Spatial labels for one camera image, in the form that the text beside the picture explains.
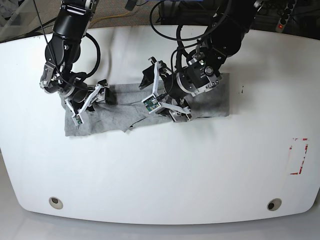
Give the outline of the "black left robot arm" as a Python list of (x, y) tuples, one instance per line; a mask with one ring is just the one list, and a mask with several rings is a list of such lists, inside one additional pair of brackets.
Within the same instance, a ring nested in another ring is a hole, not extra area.
[(187, 52), (182, 25), (176, 29), (177, 49), (170, 57), (170, 65), (149, 58), (140, 90), (152, 86), (152, 92), (141, 102), (149, 114), (169, 116), (174, 122), (192, 119), (187, 96), (196, 97), (216, 88), (222, 80), (220, 67), (241, 48), (262, 7), (261, 0), (228, 0), (222, 3), (209, 21), (205, 32), (193, 38), (194, 48)]

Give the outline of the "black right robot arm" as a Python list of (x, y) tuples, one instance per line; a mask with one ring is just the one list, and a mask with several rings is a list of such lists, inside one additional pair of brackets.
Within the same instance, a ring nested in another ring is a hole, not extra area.
[[(85, 80), (93, 76), (101, 62), (101, 49), (96, 39), (87, 30), (98, 5), (97, 0), (63, 0), (53, 26), (51, 40), (46, 41), (43, 75), (40, 87), (48, 94), (58, 93), (81, 123), (81, 115), (93, 112), (94, 103), (115, 105), (116, 96), (105, 79), (96, 85)], [(96, 48), (96, 62), (89, 72), (73, 72), (73, 64), (81, 54), (81, 42), (86, 37)]]

